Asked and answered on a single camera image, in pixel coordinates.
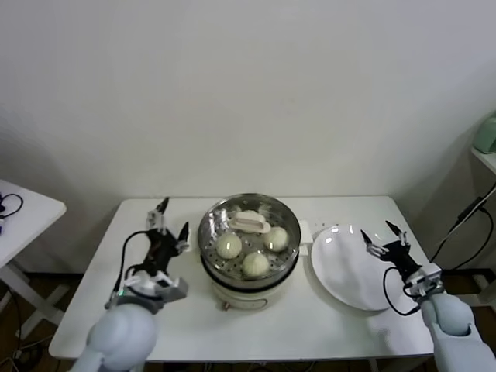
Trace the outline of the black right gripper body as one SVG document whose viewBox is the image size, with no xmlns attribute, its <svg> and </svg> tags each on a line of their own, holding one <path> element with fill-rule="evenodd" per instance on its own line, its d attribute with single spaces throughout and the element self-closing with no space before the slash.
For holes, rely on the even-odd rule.
<svg viewBox="0 0 496 372">
<path fill-rule="evenodd" d="M 412 276 L 421 266 L 409 255 L 410 247 L 400 240 L 388 243 L 383 246 L 386 252 L 381 254 L 381 259 L 393 263 L 401 276 Z"/>
</svg>

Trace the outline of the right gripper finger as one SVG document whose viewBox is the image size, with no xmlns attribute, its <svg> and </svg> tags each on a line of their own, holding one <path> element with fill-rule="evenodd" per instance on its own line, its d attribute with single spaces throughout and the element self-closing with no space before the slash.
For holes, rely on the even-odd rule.
<svg viewBox="0 0 496 372">
<path fill-rule="evenodd" d="M 388 220 L 386 220 L 385 223 L 388 226 L 388 228 L 393 232 L 393 234 L 398 238 L 398 241 L 401 246 L 410 246 L 410 243 L 407 240 L 406 231 L 401 230 L 398 226 L 396 226 L 394 223 Z"/>
<path fill-rule="evenodd" d="M 371 256 L 381 259 L 384 255 L 388 253 L 388 250 L 386 248 L 382 246 L 378 246 L 377 244 L 373 243 L 371 238 L 363 230 L 360 230 L 360 233 L 366 245 L 366 251 Z"/>
</svg>

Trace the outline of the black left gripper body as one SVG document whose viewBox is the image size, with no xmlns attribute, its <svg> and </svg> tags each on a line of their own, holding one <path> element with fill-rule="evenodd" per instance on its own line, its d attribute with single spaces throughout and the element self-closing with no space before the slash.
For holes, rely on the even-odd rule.
<svg viewBox="0 0 496 372">
<path fill-rule="evenodd" d="M 144 270 L 151 277 L 155 277 L 159 271 L 167 274 L 171 259 L 180 255 L 177 238 L 168 229 L 165 233 L 151 229 L 146 232 L 146 236 L 150 247 L 143 261 Z"/>
</svg>

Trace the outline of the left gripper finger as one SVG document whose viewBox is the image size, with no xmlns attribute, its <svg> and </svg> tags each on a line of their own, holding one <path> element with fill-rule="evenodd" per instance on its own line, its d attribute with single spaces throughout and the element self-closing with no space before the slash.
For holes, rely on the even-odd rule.
<svg viewBox="0 0 496 372">
<path fill-rule="evenodd" d="M 190 250 L 189 235 L 189 222 L 186 222 L 177 237 L 177 243 L 175 246 L 177 252 L 188 252 Z"/>
<path fill-rule="evenodd" d="M 169 201 L 170 198 L 166 197 L 155 207 L 155 209 L 148 211 L 146 217 L 147 230 L 156 230 L 158 232 L 167 231 L 165 212 Z"/>
</svg>

